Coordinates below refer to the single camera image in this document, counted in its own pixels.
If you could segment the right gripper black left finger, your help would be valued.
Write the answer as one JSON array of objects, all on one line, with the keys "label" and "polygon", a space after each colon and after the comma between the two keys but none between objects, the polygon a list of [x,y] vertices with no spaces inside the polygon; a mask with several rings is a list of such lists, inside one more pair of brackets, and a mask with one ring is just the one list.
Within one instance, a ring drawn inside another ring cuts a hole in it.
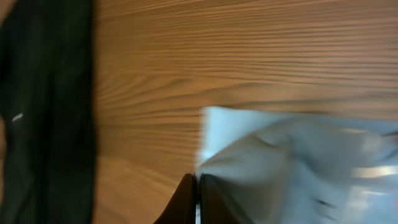
[{"label": "right gripper black left finger", "polygon": [[196,178],[185,174],[154,224],[195,224],[196,185]]}]

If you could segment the light blue t-shirt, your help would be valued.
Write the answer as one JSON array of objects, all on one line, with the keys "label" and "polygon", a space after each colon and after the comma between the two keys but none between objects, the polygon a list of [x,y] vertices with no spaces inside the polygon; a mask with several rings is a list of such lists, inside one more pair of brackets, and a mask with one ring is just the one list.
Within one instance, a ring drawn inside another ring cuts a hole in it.
[{"label": "light blue t-shirt", "polygon": [[195,176],[210,174],[252,223],[396,223],[397,122],[203,111]]}]

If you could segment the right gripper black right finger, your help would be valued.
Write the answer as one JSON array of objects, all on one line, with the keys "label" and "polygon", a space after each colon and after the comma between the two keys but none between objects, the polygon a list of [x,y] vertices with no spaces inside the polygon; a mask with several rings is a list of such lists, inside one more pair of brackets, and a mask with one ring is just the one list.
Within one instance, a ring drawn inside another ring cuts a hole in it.
[{"label": "right gripper black right finger", "polygon": [[226,189],[226,181],[203,174],[200,177],[200,219],[201,224],[250,224],[237,201]]}]

